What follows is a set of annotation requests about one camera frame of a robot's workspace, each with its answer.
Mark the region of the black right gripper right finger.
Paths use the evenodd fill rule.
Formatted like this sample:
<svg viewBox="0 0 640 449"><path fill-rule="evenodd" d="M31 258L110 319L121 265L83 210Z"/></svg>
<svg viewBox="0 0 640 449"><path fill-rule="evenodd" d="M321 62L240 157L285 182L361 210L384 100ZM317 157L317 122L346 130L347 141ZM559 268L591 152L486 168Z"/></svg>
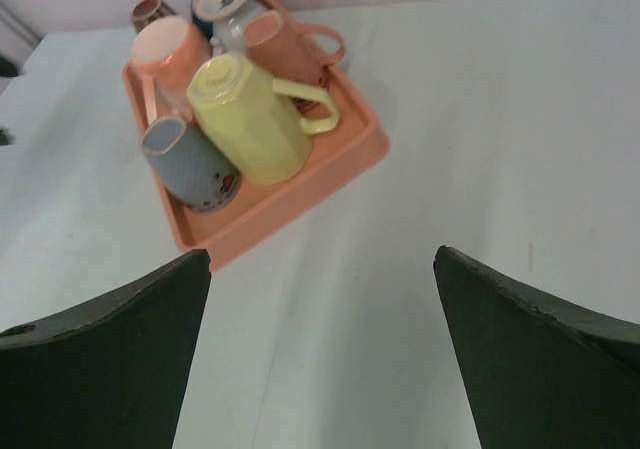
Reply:
<svg viewBox="0 0 640 449"><path fill-rule="evenodd" d="M482 447L638 447L638 324L451 247L433 269Z"/></svg>

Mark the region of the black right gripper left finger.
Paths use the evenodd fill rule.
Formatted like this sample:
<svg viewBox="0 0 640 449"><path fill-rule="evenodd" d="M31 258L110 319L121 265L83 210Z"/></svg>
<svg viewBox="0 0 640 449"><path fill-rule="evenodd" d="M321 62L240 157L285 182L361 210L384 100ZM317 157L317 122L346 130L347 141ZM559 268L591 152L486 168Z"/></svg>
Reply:
<svg viewBox="0 0 640 449"><path fill-rule="evenodd" d="M192 250L1 334L4 448L170 448L209 293Z"/></svg>

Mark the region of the grey-blue patterned mug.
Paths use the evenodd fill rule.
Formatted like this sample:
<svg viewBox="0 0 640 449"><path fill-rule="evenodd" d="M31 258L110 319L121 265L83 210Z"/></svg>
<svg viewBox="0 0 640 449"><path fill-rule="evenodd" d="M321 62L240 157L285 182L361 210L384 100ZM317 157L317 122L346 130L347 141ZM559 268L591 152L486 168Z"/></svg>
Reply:
<svg viewBox="0 0 640 449"><path fill-rule="evenodd" d="M139 146L166 190L195 211L218 211L240 189L236 167L200 129L179 117L155 120Z"/></svg>

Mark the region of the yellow faceted mug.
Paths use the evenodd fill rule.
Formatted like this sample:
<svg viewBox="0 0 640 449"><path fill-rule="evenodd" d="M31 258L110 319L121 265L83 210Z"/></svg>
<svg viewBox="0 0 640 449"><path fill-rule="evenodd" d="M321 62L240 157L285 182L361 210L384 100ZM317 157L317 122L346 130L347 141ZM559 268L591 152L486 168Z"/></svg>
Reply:
<svg viewBox="0 0 640 449"><path fill-rule="evenodd" d="M236 51L204 62L186 96L203 133L259 185L296 176L310 158L312 137L341 119L327 90L274 77Z"/></svg>

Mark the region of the large peach mug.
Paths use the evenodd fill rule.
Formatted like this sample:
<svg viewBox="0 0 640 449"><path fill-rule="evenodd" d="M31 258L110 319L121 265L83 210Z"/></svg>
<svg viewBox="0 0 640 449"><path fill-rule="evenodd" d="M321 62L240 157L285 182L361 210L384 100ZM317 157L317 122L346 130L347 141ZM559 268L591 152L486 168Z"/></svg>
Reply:
<svg viewBox="0 0 640 449"><path fill-rule="evenodd" d="M136 74L151 78L167 102L187 120L193 118L187 88L211 57L209 40L193 23L177 15L145 27L130 50L130 64Z"/></svg>

